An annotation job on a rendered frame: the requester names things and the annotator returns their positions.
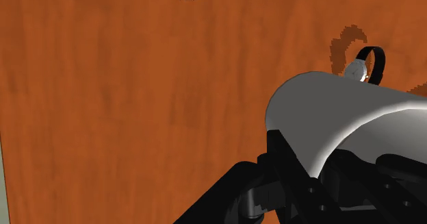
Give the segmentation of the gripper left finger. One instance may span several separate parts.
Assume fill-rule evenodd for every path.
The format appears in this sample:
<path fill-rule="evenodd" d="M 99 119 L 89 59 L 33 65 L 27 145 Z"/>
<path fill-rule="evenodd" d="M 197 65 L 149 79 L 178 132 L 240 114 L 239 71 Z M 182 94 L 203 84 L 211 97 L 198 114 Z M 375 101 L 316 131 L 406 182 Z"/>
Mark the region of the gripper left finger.
<path fill-rule="evenodd" d="M 341 224 L 338 204 L 278 130 L 267 132 L 257 162 L 232 166 L 173 224 L 261 224 L 270 210 L 280 224 Z"/>

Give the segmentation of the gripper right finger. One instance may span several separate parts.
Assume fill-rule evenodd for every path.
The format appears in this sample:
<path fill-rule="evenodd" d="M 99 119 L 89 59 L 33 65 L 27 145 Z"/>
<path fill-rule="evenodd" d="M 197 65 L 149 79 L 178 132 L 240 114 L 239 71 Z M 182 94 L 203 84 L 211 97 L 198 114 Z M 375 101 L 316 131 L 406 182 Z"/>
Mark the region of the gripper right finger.
<path fill-rule="evenodd" d="M 378 218 L 359 224 L 427 224 L 427 206 L 374 164 L 350 151 L 336 149 L 322 168 L 320 179 L 339 207 L 356 207 L 368 200 Z"/>

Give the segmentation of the white rounded curved object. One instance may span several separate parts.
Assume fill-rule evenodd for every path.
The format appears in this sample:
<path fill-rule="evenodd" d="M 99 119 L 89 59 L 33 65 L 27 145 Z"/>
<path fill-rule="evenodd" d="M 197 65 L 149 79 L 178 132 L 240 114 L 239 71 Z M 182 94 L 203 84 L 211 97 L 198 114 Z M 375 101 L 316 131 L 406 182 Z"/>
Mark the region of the white rounded curved object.
<path fill-rule="evenodd" d="M 299 74 L 280 86 L 266 128 L 282 133 L 312 177 L 336 148 L 370 163 L 392 153 L 427 164 L 427 98 L 329 73 Z"/>

